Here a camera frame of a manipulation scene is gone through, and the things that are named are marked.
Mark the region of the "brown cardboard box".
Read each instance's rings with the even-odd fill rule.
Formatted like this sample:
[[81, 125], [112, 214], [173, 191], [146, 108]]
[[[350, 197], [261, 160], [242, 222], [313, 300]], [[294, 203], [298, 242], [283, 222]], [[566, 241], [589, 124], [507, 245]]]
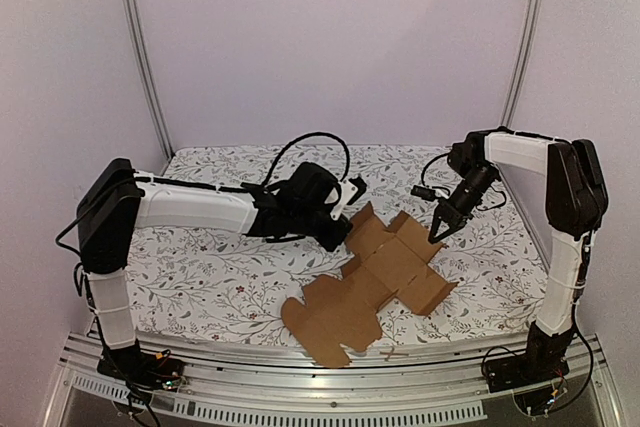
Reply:
[[380, 340], [379, 311], [393, 300], [426, 317], [457, 286], [430, 266], [443, 247], [428, 241], [429, 230], [405, 211], [384, 223], [368, 203], [352, 218], [345, 240], [352, 258], [339, 278], [322, 274], [290, 297], [281, 321], [313, 361], [339, 369], [351, 363], [348, 350], [362, 353]]

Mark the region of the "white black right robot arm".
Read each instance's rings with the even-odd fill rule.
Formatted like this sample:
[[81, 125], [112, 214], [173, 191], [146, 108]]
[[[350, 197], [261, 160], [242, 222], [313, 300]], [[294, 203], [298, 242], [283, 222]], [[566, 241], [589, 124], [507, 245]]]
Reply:
[[499, 180], [501, 166], [534, 172], [545, 180], [551, 264], [526, 354], [516, 368], [524, 382], [537, 383], [554, 369], [577, 331], [575, 308], [586, 284], [595, 234], [609, 205], [595, 144], [499, 127], [468, 133], [452, 145], [446, 159], [461, 181], [450, 195], [431, 196], [437, 203], [428, 237], [432, 244], [465, 227], [486, 191]]

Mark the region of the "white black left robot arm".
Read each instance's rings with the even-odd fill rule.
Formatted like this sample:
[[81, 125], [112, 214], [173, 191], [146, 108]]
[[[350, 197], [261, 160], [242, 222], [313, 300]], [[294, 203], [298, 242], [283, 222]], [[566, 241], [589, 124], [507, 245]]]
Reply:
[[79, 257], [111, 366], [128, 381], [149, 370], [124, 273], [136, 230], [211, 228], [270, 243], [312, 238], [333, 252], [352, 229], [345, 208], [365, 189], [359, 177], [338, 179], [310, 162], [272, 185], [228, 187], [161, 178], [113, 160], [76, 211]]

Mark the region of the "small wooden cross stick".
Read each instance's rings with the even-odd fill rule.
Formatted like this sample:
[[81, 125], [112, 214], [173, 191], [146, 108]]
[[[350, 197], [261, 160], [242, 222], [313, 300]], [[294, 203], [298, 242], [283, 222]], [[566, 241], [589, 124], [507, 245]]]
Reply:
[[403, 351], [397, 351], [394, 346], [392, 346], [389, 349], [380, 350], [379, 354], [382, 357], [384, 362], [389, 362], [392, 359], [398, 358], [398, 357], [403, 358], [403, 357], [409, 356], [409, 353], [403, 352]]

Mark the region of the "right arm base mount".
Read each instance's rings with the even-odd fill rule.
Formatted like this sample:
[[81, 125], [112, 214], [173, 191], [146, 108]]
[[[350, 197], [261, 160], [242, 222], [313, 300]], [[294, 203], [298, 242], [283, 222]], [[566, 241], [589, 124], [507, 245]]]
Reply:
[[481, 374], [491, 393], [522, 389], [513, 400], [525, 415], [548, 414], [566, 392], [569, 367], [565, 354], [570, 343], [564, 339], [543, 346], [535, 341], [522, 354], [492, 347], [481, 361]]

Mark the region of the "aluminium front rail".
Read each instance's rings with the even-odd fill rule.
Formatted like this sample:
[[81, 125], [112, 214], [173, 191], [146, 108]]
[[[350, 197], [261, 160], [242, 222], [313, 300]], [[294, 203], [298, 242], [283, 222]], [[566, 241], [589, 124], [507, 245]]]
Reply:
[[566, 392], [530, 417], [514, 391], [491, 393], [481, 361], [492, 347], [521, 352], [525, 336], [404, 345], [384, 362], [380, 346], [344, 369], [315, 365], [301, 349], [144, 334], [148, 352], [170, 349], [184, 384], [152, 395], [165, 426], [623, 426], [626, 418], [596, 338], [568, 351]]

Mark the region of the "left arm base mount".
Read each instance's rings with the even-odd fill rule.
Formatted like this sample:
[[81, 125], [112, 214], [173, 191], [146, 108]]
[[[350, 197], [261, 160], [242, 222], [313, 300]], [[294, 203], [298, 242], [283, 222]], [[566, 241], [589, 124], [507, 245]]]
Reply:
[[120, 349], [103, 348], [99, 374], [125, 381], [139, 389], [176, 390], [183, 382], [185, 363], [166, 349], [145, 353], [136, 342]]

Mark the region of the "right aluminium frame post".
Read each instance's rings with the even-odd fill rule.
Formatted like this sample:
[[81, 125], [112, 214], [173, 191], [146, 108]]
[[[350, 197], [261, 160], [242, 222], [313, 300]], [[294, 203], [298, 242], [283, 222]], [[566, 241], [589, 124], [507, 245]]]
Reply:
[[507, 128], [513, 125], [513, 119], [524, 86], [527, 68], [533, 51], [541, 4], [542, 0], [526, 1], [524, 23], [500, 121], [500, 124]]

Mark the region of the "aluminium frame post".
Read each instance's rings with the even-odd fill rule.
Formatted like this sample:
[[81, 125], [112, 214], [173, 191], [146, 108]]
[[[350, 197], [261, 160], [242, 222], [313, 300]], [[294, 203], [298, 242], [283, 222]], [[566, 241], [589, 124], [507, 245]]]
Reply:
[[500, 121], [500, 124], [507, 128], [513, 125], [513, 119], [524, 86], [527, 68], [533, 51], [541, 4], [542, 0], [526, 1], [524, 23]]
[[138, 1], [122, 0], [122, 3], [134, 53], [134, 60], [139, 72], [141, 86], [154, 132], [163, 157], [166, 161], [170, 161], [175, 155], [175, 149], [171, 141], [169, 127], [162, 110], [153, 75]]

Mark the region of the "left aluminium frame post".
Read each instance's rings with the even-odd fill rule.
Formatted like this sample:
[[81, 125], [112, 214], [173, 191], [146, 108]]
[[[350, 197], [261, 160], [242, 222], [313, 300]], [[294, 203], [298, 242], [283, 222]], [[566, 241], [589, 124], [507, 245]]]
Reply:
[[175, 155], [175, 149], [171, 141], [169, 127], [162, 110], [153, 75], [138, 1], [122, 0], [122, 3], [134, 53], [134, 60], [139, 72], [141, 86], [154, 132], [163, 157], [166, 161], [170, 161]]

